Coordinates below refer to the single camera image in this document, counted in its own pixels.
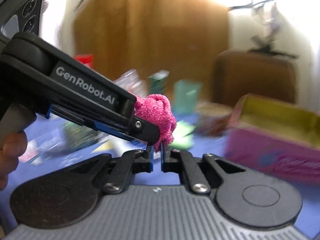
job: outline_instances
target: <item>finger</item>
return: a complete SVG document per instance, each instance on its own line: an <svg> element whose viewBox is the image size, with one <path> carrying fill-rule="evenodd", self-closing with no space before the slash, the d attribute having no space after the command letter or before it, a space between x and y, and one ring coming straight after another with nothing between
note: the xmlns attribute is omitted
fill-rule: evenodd
<svg viewBox="0 0 320 240"><path fill-rule="evenodd" d="M4 140L3 152L4 155L10 157L19 157L27 149L28 141L25 132L9 135Z"/></svg>
<svg viewBox="0 0 320 240"><path fill-rule="evenodd" d="M0 176L9 174L15 171L19 164L18 158L12 158L4 154L0 154Z"/></svg>
<svg viewBox="0 0 320 240"><path fill-rule="evenodd" d="M0 190L4 189L8 184L8 175L0 177Z"/></svg>

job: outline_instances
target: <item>white wall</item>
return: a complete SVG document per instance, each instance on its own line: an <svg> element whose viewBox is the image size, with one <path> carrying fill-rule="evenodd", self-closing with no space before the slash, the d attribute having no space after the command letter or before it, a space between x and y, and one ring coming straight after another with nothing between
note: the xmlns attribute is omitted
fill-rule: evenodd
<svg viewBox="0 0 320 240"><path fill-rule="evenodd" d="M41 15L40 36L48 43L61 49L59 34L61 22L65 15L67 0L43 0L49 3Z"/></svg>
<svg viewBox="0 0 320 240"><path fill-rule="evenodd" d="M69 55L74 55L72 22L74 9L80 0L67 0L64 21L61 29L61 48ZM243 5L251 0L217 0L227 6ZM275 41L275 49L299 55L295 60L298 77L298 101L304 108L315 108L320 95L320 70L316 64L315 53L320 41L320 18L318 8L320 0L277 0L278 8L283 15L282 31ZM263 35L262 26L251 17L247 9L229 12L231 49L247 50L254 44L250 38Z"/></svg>

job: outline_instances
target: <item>blue tablecloth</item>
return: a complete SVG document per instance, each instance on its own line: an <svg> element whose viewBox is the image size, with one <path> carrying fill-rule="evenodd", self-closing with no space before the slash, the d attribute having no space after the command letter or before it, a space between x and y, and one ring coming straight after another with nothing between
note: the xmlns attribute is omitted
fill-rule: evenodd
<svg viewBox="0 0 320 240"><path fill-rule="evenodd" d="M178 116L177 120L185 120L189 123L196 122L196 116ZM27 130L28 139L37 138L46 132L61 125L61 120L46 120L38 118ZM214 153L223 156L224 147L228 138L205 138L194 135L194 147L190 152L195 157L202 157L203 153ZM91 158L100 153L91 153L97 145L77 151L69 155L48 154L42 156L43 163L35 166L29 163L20 163L16 171L9 175L9 184L5 190L0 192L0 215L4 231L11 231L16 225L16 221L10 211L9 199L13 190L23 182L61 169L66 165ZM179 184L179 176L175 173L162 173L160 161L155 160L154 171L152 173L140 173L135 177L135 184L145 185L175 185ZM308 237L313 238L320 231L320 186L310 186L292 183L300 191L303 197L303 208L295 223L295 226Z"/></svg>

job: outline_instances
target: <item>plastic packaging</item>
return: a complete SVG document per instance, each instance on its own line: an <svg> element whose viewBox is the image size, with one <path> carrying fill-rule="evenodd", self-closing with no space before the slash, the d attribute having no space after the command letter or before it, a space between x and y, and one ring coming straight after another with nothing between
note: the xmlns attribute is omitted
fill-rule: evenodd
<svg viewBox="0 0 320 240"><path fill-rule="evenodd" d="M79 126L56 115L49 120L38 116L37 121L26 129L31 141L29 151L21 160L28 161L28 156L43 152L54 154L70 154L100 142L107 134Z"/></svg>
<svg viewBox="0 0 320 240"><path fill-rule="evenodd" d="M144 80L140 80L138 72L135 69L127 71L119 79L115 80L114 83L136 96L142 98L148 96L147 84Z"/></svg>

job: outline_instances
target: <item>pink box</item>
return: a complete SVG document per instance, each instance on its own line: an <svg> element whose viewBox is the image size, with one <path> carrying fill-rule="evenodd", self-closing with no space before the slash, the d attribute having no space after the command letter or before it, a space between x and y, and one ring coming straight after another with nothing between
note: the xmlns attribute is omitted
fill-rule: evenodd
<svg viewBox="0 0 320 240"><path fill-rule="evenodd" d="M242 97L230 119L226 158L273 176L320 184L320 117L256 95Z"/></svg>

